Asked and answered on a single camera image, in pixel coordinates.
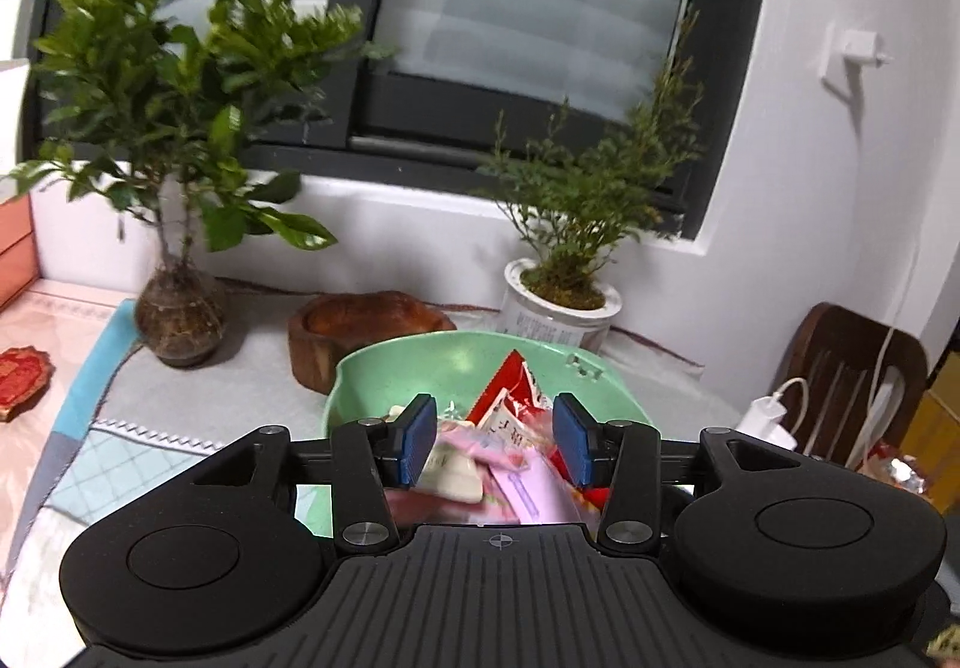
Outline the pink snack packet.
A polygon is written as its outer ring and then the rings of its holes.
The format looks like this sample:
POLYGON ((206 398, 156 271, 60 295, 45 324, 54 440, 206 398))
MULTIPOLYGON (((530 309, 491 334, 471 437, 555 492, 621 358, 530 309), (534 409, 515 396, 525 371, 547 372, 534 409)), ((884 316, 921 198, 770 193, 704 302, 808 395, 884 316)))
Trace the pink snack packet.
POLYGON ((596 530, 601 510, 532 448, 505 444, 464 423, 443 423, 412 489, 387 489, 398 526, 550 525, 596 530))

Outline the red white patterned snack bag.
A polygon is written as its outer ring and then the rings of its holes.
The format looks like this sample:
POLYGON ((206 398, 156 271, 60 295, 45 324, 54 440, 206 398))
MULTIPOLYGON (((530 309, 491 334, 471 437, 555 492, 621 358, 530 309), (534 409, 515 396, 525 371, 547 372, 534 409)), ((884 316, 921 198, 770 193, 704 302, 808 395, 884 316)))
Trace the red white patterned snack bag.
POLYGON ((483 388, 466 420, 516 450, 556 455, 553 403, 540 390, 527 359, 511 351, 483 388))

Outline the green plastic bowl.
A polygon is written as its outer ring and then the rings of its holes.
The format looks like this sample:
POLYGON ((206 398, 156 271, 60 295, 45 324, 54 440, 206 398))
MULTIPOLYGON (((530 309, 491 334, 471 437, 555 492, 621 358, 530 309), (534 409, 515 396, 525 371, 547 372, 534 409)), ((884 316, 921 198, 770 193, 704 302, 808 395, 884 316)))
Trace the green plastic bowl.
POLYGON ((361 349, 337 366, 325 427, 379 418, 389 406, 420 393, 428 393, 439 409, 452 408, 462 418, 511 351, 523 354, 535 382, 548 395, 571 393, 601 423, 633 423, 622 429, 619 453, 613 455, 599 528, 602 546, 630 554, 633 549, 613 535, 617 523, 643 522, 651 530, 661 526, 661 441, 613 367, 587 351, 480 331, 397 338, 361 349))

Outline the wooden bowl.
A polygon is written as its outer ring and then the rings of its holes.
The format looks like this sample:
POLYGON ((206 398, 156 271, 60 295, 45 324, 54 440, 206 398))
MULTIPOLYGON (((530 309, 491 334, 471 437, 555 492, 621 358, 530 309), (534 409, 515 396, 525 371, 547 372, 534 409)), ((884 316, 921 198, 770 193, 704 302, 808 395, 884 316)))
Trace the wooden bowl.
POLYGON ((299 385, 329 395, 337 364, 348 354, 400 336, 452 330, 443 310, 405 292, 325 292, 288 320, 291 374, 299 385))

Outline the dark wooden chair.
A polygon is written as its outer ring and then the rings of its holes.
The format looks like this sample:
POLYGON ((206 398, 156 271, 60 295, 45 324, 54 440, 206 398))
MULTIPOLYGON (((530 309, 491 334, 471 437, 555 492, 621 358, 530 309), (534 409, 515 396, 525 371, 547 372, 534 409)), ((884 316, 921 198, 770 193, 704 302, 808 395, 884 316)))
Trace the dark wooden chair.
POLYGON ((859 465, 862 447, 878 441, 898 447, 907 437, 928 378, 923 345, 906 331, 821 302, 805 315, 782 359, 779 378, 804 385, 784 393, 784 425, 797 450, 839 465, 859 465), (871 398, 890 375, 892 416, 880 431, 864 423, 871 398))

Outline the small plant in white pot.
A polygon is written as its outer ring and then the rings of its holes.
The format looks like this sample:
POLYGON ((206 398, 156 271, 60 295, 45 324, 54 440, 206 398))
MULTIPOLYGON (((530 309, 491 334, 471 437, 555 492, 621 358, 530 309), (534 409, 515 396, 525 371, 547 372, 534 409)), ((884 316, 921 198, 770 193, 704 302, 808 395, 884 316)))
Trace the small plant in white pot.
POLYGON ((601 347, 623 299, 601 271, 615 248, 651 234, 669 239, 656 191, 700 158, 697 109, 703 85, 688 39, 698 13, 686 10, 649 94, 585 148, 562 140, 569 107, 548 117, 544 135, 508 146, 506 117, 494 122, 480 170, 488 191, 532 255, 503 269, 506 294, 498 330, 589 351, 601 347))

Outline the red packet on table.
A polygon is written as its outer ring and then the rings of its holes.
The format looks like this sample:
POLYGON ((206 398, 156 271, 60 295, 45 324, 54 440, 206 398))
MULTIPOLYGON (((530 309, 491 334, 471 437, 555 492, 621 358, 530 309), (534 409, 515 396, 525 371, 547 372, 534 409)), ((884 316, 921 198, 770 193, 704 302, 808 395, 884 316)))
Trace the red packet on table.
POLYGON ((36 405, 49 388, 53 364, 34 346, 8 348, 0 356, 0 420, 13 421, 36 405))

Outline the orange stacked gift boxes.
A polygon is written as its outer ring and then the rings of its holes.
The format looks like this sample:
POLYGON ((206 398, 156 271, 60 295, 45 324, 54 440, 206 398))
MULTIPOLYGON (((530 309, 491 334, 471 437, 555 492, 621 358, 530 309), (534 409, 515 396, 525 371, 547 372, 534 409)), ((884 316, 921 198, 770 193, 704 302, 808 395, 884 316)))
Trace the orange stacked gift boxes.
POLYGON ((0 236, 0 308, 5 308, 39 278, 36 237, 28 197, 13 198, 3 203, 0 236))

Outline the leafy plant in glass vase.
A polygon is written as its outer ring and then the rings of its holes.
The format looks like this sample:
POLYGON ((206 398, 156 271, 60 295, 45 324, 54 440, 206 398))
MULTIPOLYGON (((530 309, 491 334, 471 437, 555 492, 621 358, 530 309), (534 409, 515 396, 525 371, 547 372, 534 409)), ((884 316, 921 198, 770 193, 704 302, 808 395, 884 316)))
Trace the leafy plant in glass vase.
POLYGON ((20 195, 62 182, 70 200, 104 198, 155 231, 158 263, 133 322, 156 359, 189 369, 228 325, 223 287, 192 260, 197 242, 224 252, 275 236, 317 252, 337 240, 286 211, 299 172, 252 180, 244 151, 275 125, 324 122, 332 71, 394 51, 366 39, 357 7, 213 0, 197 31, 169 16, 177 1, 55 0, 57 23, 34 42, 44 141, 10 175, 20 195))

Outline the white wall hook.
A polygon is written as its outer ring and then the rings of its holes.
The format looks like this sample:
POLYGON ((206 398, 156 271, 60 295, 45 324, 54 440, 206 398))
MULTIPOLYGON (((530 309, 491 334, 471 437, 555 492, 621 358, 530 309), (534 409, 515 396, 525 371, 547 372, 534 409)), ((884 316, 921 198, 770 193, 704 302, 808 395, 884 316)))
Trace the white wall hook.
POLYGON ((864 68, 886 67, 892 60, 878 32, 830 23, 818 57, 817 78, 832 96, 851 101, 859 73, 864 68))

